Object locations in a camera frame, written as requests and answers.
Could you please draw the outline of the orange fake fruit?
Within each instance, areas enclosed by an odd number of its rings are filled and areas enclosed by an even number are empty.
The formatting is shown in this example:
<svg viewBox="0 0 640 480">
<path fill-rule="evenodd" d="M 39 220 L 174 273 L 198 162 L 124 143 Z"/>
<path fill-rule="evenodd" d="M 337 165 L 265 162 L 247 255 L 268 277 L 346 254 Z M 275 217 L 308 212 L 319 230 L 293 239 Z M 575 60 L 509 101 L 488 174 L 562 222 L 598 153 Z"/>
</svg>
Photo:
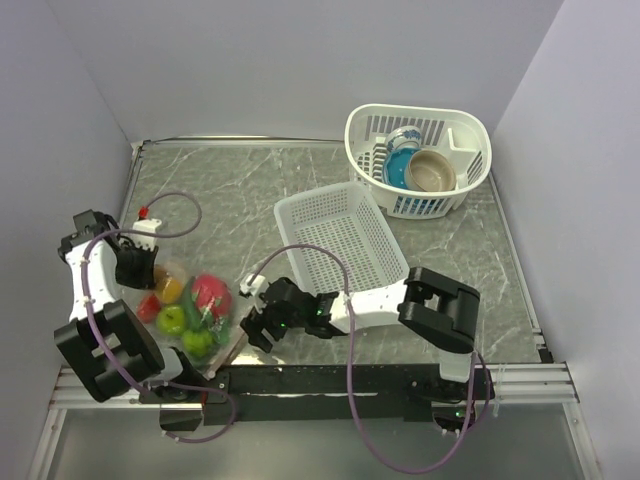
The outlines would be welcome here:
<svg viewBox="0 0 640 480">
<path fill-rule="evenodd" d="M 173 274 L 163 269 L 154 270 L 154 293 L 161 304 L 176 303 L 184 289 L 184 283 Z"/>
</svg>

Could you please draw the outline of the clear zip top bag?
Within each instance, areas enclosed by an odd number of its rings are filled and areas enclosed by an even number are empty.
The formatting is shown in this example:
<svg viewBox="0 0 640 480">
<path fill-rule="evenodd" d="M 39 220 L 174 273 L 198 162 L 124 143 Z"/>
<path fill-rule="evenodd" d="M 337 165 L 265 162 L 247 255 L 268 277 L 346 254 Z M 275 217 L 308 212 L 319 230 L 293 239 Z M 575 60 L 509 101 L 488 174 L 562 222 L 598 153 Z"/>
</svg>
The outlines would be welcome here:
<svg viewBox="0 0 640 480">
<path fill-rule="evenodd" d="M 159 346 L 185 354 L 207 379 L 231 362 L 245 343 L 229 286 L 174 261 L 154 266 L 154 286 L 137 294 L 136 315 Z"/>
</svg>

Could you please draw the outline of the red fake dragon fruit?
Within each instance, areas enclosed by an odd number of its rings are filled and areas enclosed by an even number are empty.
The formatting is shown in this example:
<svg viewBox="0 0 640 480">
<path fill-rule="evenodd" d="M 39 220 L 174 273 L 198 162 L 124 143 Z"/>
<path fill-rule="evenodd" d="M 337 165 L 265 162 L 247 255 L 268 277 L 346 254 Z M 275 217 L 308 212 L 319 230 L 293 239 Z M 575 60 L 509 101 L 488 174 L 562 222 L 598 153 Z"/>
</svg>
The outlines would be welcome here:
<svg viewBox="0 0 640 480">
<path fill-rule="evenodd" d="M 209 312 L 216 318 L 230 313 L 232 295 L 226 283 L 220 278 L 201 274 L 195 278 L 191 290 L 195 306 L 200 312 Z"/>
</svg>

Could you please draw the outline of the white rectangular perforated basket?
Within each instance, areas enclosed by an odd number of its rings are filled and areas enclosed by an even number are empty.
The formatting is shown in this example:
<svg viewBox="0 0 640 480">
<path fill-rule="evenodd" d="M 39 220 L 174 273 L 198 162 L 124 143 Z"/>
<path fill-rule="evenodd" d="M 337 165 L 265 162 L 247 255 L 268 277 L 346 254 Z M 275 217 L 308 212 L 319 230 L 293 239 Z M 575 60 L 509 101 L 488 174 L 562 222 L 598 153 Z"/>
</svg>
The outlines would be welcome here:
<svg viewBox="0 0 640 480">
<path fill-rule="evenodd" d="M 274 216 L 285 245 L 321 247 L 345 265 L 355 292 L 385 287 L 409 273 L 407 261 L 369 190 L 332 184 L 278 201 Z"/>
</svg>

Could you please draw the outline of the green fake leafy vegetable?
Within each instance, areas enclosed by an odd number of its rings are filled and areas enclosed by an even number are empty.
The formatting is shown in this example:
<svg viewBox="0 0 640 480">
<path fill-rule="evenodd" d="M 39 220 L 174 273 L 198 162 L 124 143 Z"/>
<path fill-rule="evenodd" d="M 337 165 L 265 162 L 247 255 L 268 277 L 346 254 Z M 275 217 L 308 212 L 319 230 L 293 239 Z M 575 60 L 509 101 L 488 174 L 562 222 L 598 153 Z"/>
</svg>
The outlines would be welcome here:
<svg viewBox="0 0 640 480">
<path fill-rule="evenodd" d="M 189 330 L 207 329 L 211 332 L 216 344 L 227 345 L 230 339 L 231 318 L 227 316 L 214 317 L 209 312 L 200 312 L 194 302 L 192 287 L 186 287 L 180 297 L 180 305 L 184 309 Z"/>
</svg>

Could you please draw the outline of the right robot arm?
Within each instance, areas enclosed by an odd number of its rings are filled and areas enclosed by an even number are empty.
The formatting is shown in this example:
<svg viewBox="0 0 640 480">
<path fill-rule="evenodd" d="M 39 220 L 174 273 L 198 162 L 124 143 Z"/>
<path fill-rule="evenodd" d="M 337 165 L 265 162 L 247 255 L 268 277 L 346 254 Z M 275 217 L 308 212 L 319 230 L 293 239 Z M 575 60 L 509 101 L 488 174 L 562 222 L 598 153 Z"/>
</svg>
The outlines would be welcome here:
<svg viewBox="0 0 640 480">
<path fill-rule="evenodd" d="M 241 328 L 249 344 L 266 353 L 292 329 L 328 340 L 402 325 L 438 352 L 438 370 L 429 387 L 436 401 L 463 401 L 473 384 L 480 292 L 433 270 L 414 267 L 406 279 L 387 286 L 316 295 L 287 277 L 269 282 L 261 275 L 250 275 L 241 283 L 239 294 L 253 301 Z"/>
</svg>

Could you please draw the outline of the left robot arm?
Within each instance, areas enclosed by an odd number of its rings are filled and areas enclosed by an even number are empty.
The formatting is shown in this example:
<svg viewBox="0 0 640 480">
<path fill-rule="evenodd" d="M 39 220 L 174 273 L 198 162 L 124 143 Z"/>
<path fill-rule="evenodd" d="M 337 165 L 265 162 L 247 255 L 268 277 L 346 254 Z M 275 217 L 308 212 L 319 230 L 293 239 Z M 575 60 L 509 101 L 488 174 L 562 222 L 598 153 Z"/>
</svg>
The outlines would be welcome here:
<svg viewBox="0 0 640 480">
<path fill-rule="evenodd" d="M 123 231 L 105 213 L 73 218 L 75 232 L 58 254 L 69 267 L 74 300 L 69 322 L 54 332 L 57 349 L 90 396 L 105 402 L 143 387 L 160 402 L 185 402 L 205 383 L 187 356 L 162 348 L 121 297 L 121 288 L 155 286 L 159 219 L 138 219 Z"/>
</svg>

